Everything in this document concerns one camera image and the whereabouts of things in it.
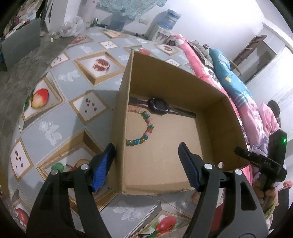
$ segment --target gray floor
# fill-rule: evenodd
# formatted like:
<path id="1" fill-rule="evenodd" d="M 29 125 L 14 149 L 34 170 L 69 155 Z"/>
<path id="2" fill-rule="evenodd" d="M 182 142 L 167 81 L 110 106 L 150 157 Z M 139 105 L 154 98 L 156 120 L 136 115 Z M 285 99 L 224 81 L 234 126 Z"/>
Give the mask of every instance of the gray floor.
<path id="1" fill-rule="evenodd" d="M 21 109 L 29 92 L 34 88 L 52 60 L 74 39 L 59 38 L 50 42 L 41 38 L 41 46 L 9 71 L 0 71 L 0 158 L 7 171 L 11 137 Z"/>

